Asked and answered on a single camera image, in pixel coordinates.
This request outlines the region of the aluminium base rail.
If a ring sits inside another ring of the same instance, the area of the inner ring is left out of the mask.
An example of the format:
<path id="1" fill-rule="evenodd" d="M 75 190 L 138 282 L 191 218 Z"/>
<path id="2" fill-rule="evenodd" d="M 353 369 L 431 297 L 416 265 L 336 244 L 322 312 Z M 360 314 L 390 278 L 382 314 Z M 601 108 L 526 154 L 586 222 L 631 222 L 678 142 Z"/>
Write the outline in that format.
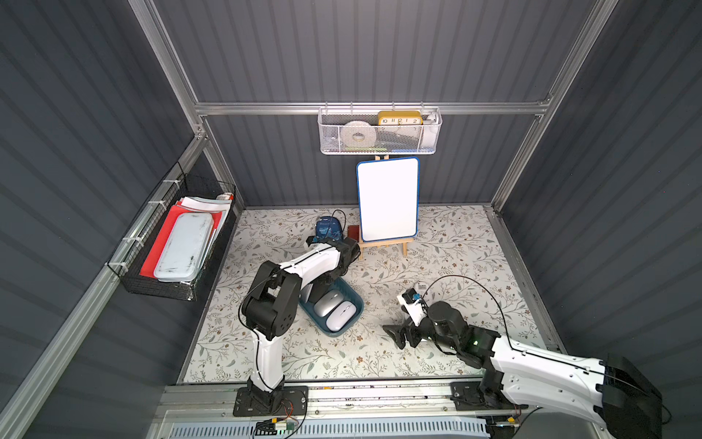
<path id="1" fill-rule="evenodd" d="M 604 428 L 532 407 L 462 408 L 477 378 L 307 382 L 279 438 L 606 438 Z M 149 438 L 260 438 L 265 416 L 234 414 L 236 384 L 166 387 Z"/>

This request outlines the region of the white papers stack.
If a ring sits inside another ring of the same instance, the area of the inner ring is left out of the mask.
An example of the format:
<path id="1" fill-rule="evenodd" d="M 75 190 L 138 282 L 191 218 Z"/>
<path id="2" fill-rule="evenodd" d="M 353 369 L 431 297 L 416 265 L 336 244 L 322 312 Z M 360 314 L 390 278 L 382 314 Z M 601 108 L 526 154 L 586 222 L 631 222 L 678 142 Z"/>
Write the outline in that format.
<path id="1" fill-rule="evenodd" d="M 212 241 L 215 241 L 219 235 L 224 222 L 226 221 L 229 212 L 231 211 L 235 195 L 233 192 L 225 192 L 219 194 L 215 199 L 205 199 L 202 197 L 184 197 L 177 201 L 176 205 L 181 206 L 186 210 L 196 212 L 209 212 L 213 216 L 214 232 L 212 232 Z"/>

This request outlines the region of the silver mouse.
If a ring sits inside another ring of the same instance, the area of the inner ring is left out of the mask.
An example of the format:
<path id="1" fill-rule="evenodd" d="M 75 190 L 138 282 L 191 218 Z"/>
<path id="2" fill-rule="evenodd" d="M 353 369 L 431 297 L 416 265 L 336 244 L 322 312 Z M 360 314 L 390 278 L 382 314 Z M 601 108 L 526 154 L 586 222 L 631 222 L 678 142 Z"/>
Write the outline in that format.
<path id="1" fill-rule="evenodd" d="M 344 301 L 344 295 L 338 289 L 333 289 L 327 292 L 314 304 L 314 312 L 316 313 L 316 316 L 324 318 L 332 313 L 334 309 Z"/>

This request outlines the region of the white tape roll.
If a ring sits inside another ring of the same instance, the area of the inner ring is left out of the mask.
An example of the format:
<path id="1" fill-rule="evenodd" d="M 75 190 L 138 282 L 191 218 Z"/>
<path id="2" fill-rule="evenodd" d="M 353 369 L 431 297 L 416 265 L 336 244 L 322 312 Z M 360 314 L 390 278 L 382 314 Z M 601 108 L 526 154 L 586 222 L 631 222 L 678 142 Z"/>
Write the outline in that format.
<path id="1" fill-rule="evenodd" d="M 377 129 L 363 121 L 352 121 L 340 129 L 340 138 L 347 148 L 371 148 L 376 146 Z"/>

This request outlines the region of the red leather wallet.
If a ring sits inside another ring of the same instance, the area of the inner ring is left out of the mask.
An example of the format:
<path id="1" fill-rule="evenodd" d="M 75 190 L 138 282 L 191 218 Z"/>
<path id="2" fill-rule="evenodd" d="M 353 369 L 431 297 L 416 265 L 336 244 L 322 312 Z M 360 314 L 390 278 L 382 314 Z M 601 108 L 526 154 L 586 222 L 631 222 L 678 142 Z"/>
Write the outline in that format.
<path id="1" fill-rule="evenodd" d="M 355 241 L 359 241 L 360 226 L 359 225 L 349 225 L 347 227 L 347 236 Z"/>

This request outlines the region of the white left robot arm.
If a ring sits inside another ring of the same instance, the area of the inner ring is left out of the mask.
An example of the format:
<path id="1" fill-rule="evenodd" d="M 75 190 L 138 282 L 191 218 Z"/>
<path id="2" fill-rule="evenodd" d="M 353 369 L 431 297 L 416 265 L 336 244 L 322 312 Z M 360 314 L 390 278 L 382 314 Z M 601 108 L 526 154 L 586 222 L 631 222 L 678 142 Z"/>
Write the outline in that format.
<path id="1" fill-rule="evenodd" d="M 294 323 L 300 302 L 316 302 L 347 274 L 361 251 L 352 238 L 323 239 L 290 261 L 261 264 L 239 305 L 239 321 L 250 331 L 254 372 L 250 383 L 270 395 L 284 383 L 283 336 Z"/>

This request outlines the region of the white mouse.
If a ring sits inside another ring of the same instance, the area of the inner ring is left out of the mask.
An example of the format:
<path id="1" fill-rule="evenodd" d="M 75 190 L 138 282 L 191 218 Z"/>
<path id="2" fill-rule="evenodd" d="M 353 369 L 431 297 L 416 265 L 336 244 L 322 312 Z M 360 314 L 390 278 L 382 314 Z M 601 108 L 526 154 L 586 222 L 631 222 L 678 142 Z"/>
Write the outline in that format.
<path id="1" fill-rule="evenodd" d="M 330 332 L 339 332 L 347 323 L 356 316 L 356 306 L 350 301 L 344 301 L 338 305 L 328 316 L 327 329 Z"/>

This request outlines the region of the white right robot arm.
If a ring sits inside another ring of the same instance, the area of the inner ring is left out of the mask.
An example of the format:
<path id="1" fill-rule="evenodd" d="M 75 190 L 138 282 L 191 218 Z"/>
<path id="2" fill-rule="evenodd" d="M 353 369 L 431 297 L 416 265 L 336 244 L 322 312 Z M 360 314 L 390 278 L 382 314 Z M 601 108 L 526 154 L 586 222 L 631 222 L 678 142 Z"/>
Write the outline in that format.
<path id="1" fill-rule="evenodd" d="M 399 349 L 431 342 L 442 353 L 483 369 L 479 393 L 488 406 L 539 406 L 605 428 L 615 438 L 660 438 L 660 391 L 628 358 L 572 357 L 532 348 L 491 329 L 468 324 L 445 302 L 400 304 L 408 314 L 384 332 Z"/>

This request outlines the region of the yellow digital clock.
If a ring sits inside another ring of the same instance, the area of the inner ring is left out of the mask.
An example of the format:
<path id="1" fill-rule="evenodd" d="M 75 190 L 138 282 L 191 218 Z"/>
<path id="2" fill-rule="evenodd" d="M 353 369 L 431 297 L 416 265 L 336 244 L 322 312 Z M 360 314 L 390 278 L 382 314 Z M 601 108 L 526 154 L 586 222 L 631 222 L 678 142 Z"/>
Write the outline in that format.
<path id="1" fill-rule="evenodd" d="M 378 113 L 378 126 L 423 125 L 420 111 L 416 110 L 389 110 Z"/>

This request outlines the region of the teal plastic storage box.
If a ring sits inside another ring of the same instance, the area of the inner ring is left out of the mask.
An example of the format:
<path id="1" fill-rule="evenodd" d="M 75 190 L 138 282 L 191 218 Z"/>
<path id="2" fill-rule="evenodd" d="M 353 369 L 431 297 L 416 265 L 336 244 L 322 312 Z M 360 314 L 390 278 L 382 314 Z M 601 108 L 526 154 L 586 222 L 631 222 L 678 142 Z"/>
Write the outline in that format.
<path id="1" fill-rule="evenodd" d="M 316 316 L 316 313 L 314 312 L 314 304 L 327 292 L 333 289 L 338 289 L 344 295 L 345 301 L 352 302 L 356 306 L 356 309 L 358 309 L 358 311 L 356 311 L 356 316 L 354 316 L 354 318 L 352 318 L 347 325 L 345 325 L 345 327 L 336 333 L 330 332 L 327 329 L 327 324 L 325 323 L 331 313 L 324 318 L 320 318 L 320 316 Z M 337 338 L 349 330 L 359 320 L 364 310 L 364 302 L 361 296 L 343 278 L 339 278 L 334 281 L 332 285 L 329 285 L 322 296 L 316 302 L 312 302 L 311 300 L 307 300 L 305 302 L 303 299 L 300 299 L 299 305 L 323 334 L 329 336 L 330 338 Z"/>

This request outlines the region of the white plastic tray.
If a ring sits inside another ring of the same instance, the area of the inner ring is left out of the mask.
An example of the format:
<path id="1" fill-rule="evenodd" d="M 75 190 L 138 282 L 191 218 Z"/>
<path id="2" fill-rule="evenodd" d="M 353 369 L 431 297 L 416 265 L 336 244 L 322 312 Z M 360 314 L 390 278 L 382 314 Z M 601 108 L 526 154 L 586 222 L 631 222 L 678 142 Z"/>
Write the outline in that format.
<path id="1" fill-rule="evenodd" d="M 154 269 L 161 282 L 190 282 L 197 277 L 213 230 L 213 217 L 206 212 L 184 212 L 177 216 Z"/>

